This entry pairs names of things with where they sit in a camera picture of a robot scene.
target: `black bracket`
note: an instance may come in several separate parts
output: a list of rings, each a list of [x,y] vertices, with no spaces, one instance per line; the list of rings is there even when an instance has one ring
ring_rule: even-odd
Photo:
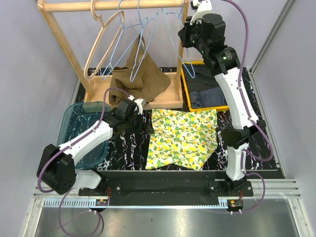
[[[261,129],[265,129],[266,122],[264,120],[257,121]],[[259,132],[256,126],[245,127],[243,130],[234,129],[233,127],[225,128],[222,132],[222,138],[228,147],[238,149],[242,144],[248,142],[248,138]]]
[[[101,177],[101,181],[99,185],[95,189],[88,189],[88,188],[81,188],[79,189],[78,195],[79,196],[107,196],[108,191],[107,191],[107,178],[99,173],[96,169],[93,170],[96,172],[98,175]]]
[[[113,133],[118,134],[128,129],[131,133],[142,132],[142,115],[138,115],[137,104],[129,99],[123,99],[118,108],[105,112],[103,121],[113,128]]]
[[[208,182],[211,197],[240,197],[241,191],[244,197],[253,197],[253,190],[250,181],[245,181],[241,186],[232,190],[228,188],[226,181]]]

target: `metal frame edge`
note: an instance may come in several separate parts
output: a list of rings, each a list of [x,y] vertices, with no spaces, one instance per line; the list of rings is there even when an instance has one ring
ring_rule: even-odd
[[[288,200],[297,231],[302,237],[314,237],[301,199]]]
[[[29,218],[24,227],[23,237],[34,237],[40,221],[41,211],[44,206],[44,198],[32,198],[33,205],[29,212]]]
[[[76,83],[74,84],[74,88],[72,90],[72,93],[70,94],[70,98],[69,98],[69,101],[68,101],[67,108],[75,103],[76,97],[77,97],[77,93],[78,93],[78,90],[79,90],[79,86],[80,86],[80,80],[76,76]]]
[[[279,17],[277,18],[272,30],[270,31],[270,34],[269,34],[267,40],[265,41],[265,43],[262,46],[262,48],[258,54],[258,57],[256,58],[255,62],[253,63],[253,65],[251,67],[252,72],[255,72],[256,69],[258,68],[258,65],[260,64],[262,58],[264,57],[265,53],[267,52],[272,41],[276,37],[278,31],[280,30],[282,24],[284,23],[284,21],[286,19],[286,17],[289,15],[295,2],[296,2],[296,0],[288,0],[286,2],[286,4],[284,5],[283,10],[281,11]]]
[[[276,139],[275,139],[275,136],[274,136],[274,134],[272,132],[271,123],[269,121],[269,117],[267,116],[267,111],[265,109],[265,106],[264,106],[264,103],[263,103],[260,91],[259,91],[258,86],[257,86],[256,78],[255,78],[254,74],[252,72],[250,72],[248,69],[247,69],[247,72],[249,74],[249,78],[251,80],[251,83],[252,83],[252,86],[253,86],[253,90],[254,90],[255,95],[256,95],[256,99],[257,99],[257,103],[258,103],[258,106],[259,106],[259,109],[260,109],[260,112],[261,112],[261,116],[267,123],[266,131],[267,131],[267,135],[269,137],[269,140],[270,140],[270,142],[271,142],[271,144],[273,146],[275,159],[276,159],[277,163],[280,165],[280,168],[282,170],[282,173],[283,173],[284,177],[287,178],[286,171],[284,169],[284,165],[283,165],[283,162],[282,162],[282,159],[281,159],[281,155],[280,155],[279,149],[277,147]]]

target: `beige plastic hanger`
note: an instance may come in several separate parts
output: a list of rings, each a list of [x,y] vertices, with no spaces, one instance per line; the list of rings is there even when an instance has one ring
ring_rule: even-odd
[[[90,52],[90,54],[89,54],[87,63],[85,64],[85,67],[84,67],[84,72],[83,72],[83,73],[84,73],[84,78],[85,78],[86,80],[92,79],[92,78],[97,74],[97,72],[100,70],[102,64],[104,63],[104,61],[105,61],[105,59],[107,58],[107,56],[108,56],[110,50],[112,49],[112,47],[113,47],[113,45],[114,45],[114,42],[117,40],[119,34],[121,33],[122,28],[123,28],[123,25],[121,24],[120,28],[118,29],[117,34],[115,35],[113,41],[111,42],[111,44],[110,44],[108,50],[105,52],[105,54],[104,54],[104,56],[102,57],[100,63],[99,63],[98,66],[96,67],[95,72],[94,72],[91,76],[88,76],[88,69],[89,69],[89,67],[90,67],[92,58],[93,58],[93,56],[94,56],[95,50],[96,50],[96,48],[97,48],[97,46],[98,46],[98,44],[99,44],[99,42],[100,42],[100,39],[102,38],[102,35],[103,35],[104,32],[105,32],[105,30],[106,30],[107,27],[111,24],[111,22],[112,22],[116,17],[118,17],[120,14],[122,15],[122,21],[123,21],[123,23],[124,23],[124,12],[123,12],[123,11],[120,11],[120,12],[115,13],[113,16],[111,16],[110,19],[108,20],[108,22],[107,22],[106,24],[104,24],[103,19],[102,19],[102,15],[97,15],[97,14],[95,13],[94,7],[95,7],[95,3],[96,3],[97,1],[100,1],[100,0],[91,0],[90,10],[91,10],[92,17],[93,17],[96,21],[99,21],[99,22],[100,22],[100,24],[101,24],[101,30],[100,30],[100,32],[99,32],[99,35],[97,36],[97,39],[96,39],[95,42],[94,42],[94,45],[93,45],[92,50],[91,50],[91,52]]]

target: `brown cloth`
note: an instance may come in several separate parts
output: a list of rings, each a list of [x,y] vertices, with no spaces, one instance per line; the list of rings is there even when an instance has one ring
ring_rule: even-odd
[[[135,99],[145,98],[147,102],[150,102],[153,101],[160,93],[164,92],[170,86],[171,81],[159,70],[150,55],[146,53],[134,82],[130,82],[130,75],[135,63],[139,40],[140,37],[135,41],[125,67],[115,67],[112,71],[113,77],[111,80],[111,87],[123,89],[128,94],[134,96]],[[143,55],[144,50],[140,47],[133,76],[137,71]],[[111,90],[109,101],[112,106],[117,107],[119,106],[121,100],[126,97],[127,96],[119,90]]]

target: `yellow box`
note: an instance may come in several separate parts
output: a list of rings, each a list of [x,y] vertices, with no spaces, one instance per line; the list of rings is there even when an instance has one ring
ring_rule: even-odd
[[[203,61],[197,61],[197,62],[192,62],[193,65],[197,65],[197,64],[204,64]],[[191,112],[194,111],[202,111],[202,110],[216,110],[216,111],[227,111],[229,110],[229,107],[226,106],[218,106],[218,107],[209,107],[209,108],[199,108],[199,109],[192,109],[191,107],[191,101],[190,101],[190,96],[189,96],[189,92],[188,92],[188,88],[187,88],[187,84],[186,84],[186,79],[184,77],[184,72],[183,72],[183,68],[181,67],[181,76],[182,76],[182,81],[183,81],[183,85],[184,85],[184,89],[186,91],[186,95],[187,95],[187,100],[188,100],[188,105],[189,105],[189,110]]]

